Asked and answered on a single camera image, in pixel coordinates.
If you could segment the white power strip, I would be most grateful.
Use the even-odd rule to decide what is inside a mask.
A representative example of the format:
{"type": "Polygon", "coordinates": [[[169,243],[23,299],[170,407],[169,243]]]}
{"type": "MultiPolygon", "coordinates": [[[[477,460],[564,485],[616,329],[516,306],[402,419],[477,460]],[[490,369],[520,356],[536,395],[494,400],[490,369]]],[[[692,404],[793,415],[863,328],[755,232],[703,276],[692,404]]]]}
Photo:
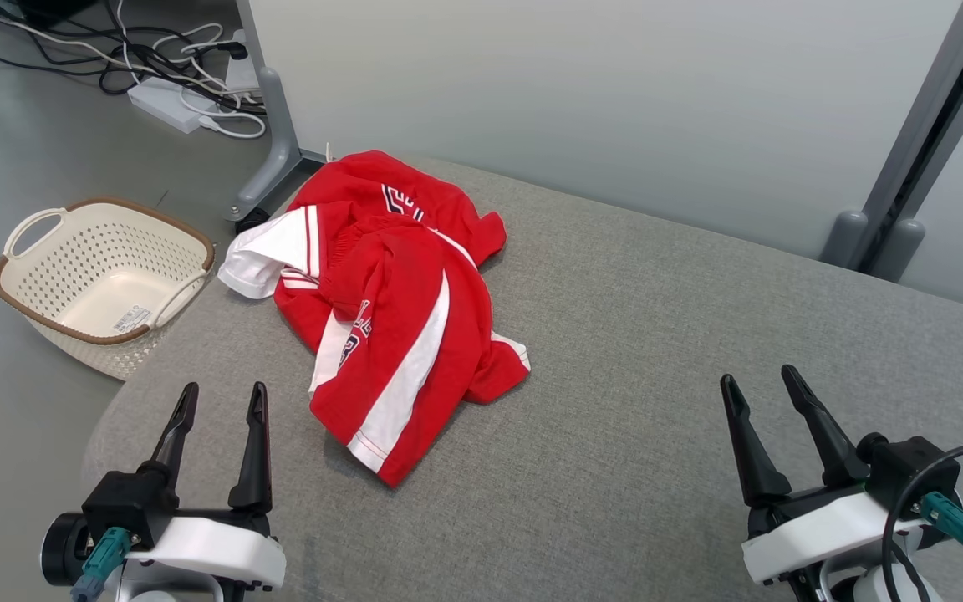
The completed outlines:
{"type": "Polygon", "coordinates": [[[213,99],[164,79],[142,80],[126,95],[133,106],[183,134],[200,129],[200,118],[217,107],[213,99]]]}

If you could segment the black plug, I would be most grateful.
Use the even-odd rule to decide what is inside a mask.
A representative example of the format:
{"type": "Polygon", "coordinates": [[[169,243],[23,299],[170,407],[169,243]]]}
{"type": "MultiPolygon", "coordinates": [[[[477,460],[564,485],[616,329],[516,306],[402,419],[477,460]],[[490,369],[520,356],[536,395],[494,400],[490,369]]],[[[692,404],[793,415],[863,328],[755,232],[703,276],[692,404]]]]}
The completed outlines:
{"type": "Polygon", "coordinates": [[[191,56],[195,59],[199,59],[211,51],[225,51],[225,53],[229,54],[231,60],[244,60],[249,58],[249,51],[246,45],[236,41],[236,39],[219,39],[219,41],[215,42],[196,44],[191,46],[190,50],[191,56]]]}

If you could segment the grey partition post single foot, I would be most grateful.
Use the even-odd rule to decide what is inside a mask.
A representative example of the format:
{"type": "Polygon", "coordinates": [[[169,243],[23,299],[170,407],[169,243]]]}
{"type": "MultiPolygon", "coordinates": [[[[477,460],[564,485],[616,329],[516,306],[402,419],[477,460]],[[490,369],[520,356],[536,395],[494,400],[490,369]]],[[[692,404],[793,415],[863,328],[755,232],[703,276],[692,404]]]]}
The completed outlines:
{"type": "Polygon", "coordinates": [[[303,141],[304,65],[321,42],[308,15],[314,5],[311,0],[236,0],[253,52],[270,149],[227,207],[225,217],[233,225],[255,207],[279,216],[307,176],[324,163],[303,141]]]}

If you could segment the black box device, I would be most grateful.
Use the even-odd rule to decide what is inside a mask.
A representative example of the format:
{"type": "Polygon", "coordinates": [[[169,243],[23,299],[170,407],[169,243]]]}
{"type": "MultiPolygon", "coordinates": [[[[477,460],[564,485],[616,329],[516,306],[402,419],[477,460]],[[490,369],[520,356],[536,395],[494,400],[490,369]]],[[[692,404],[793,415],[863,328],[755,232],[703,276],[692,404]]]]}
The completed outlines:
{"type": "Polygon", "coordinates": [[[5,14],[31,27],[48,28],[91,8],[100,0],[0,0],[5,14]]]}

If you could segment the cream perforated laundry basket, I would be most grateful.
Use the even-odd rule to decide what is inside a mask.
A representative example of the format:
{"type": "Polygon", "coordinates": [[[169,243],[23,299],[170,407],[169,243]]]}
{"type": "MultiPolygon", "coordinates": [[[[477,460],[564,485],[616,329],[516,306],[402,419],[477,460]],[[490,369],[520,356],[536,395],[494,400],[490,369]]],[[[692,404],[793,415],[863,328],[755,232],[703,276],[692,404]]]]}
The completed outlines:
{"type": "Polygon", "coordinates": [[[190,225],[110,197],[38,211],[0,255],[0,299],[79,362],[126,381],[206,286],[217,250],[190,225]]]}

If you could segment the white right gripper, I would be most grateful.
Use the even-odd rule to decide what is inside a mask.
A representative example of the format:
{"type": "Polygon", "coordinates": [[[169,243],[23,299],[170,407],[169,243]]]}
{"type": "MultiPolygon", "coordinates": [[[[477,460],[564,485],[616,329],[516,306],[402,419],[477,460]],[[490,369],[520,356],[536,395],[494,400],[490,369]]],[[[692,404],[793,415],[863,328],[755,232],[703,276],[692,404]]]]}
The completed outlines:
{"type": "Polygon", "coordinates": [[[741,549],[750,579],[759,585],[781,580],[791,586],[883,586],[883,568],[889,565],[895,585],[925,586],[907,569],[914,553],[934,544],[934,530],[920,518],[898,521],[894,552],[885,558],[888,511],[862,487],[852,487],[868,479],[869,466],[796,367],[781,366],[781,377],[813,438],[825,487],[792,492],[754,430],[752,409],[734,376],[724,374],[727,430],[749,507],[741,549]]]}

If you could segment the grey partition post twin caps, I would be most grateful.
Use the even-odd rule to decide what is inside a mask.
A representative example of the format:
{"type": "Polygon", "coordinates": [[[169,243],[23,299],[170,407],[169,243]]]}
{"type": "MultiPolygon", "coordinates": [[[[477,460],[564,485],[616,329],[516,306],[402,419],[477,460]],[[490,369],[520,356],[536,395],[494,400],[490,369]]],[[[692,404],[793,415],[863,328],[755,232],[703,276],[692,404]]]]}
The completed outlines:
{"type": "Polygon", "coordinates": [[[926,237],[922,206],[963,137],[963,0],[863,208],[842,211],[818,261],[898,283],[926,237]]]}

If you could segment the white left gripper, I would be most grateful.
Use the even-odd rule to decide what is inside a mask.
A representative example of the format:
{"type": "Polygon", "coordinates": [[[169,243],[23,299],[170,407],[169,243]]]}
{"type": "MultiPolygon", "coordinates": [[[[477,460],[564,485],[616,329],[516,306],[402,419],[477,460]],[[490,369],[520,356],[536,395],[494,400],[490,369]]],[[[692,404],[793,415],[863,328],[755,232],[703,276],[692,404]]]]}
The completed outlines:
{"type": "MultiPolygon", "coordinates": [[[[150,467],[160,470],[172,494],[198,397],[199,385],[188,382],[150,455],[150,467]]],[[[153,545],[126,555],[125,592],[272,592],[283,587],[287,558],[268,521],[273,488],[270,408],[263,382],[253,384],[246,426],[230,509],[180,511],[153,545]]]]}

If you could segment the red elastic waist shorts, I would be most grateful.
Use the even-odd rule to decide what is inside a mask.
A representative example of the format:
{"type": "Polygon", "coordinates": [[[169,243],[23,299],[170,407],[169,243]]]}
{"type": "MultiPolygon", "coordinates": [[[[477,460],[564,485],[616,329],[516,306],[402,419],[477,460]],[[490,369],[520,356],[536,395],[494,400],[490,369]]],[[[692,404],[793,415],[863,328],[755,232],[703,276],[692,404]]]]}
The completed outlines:
{"type": "Polygon", "coordinates": [[[398,487],[463,401],[489,404],[531,372],[527,351],[497,335],[473,260],[424,226],[368,232],[320,293],[345,327],[314,416],[387,487],[398,487]]]}

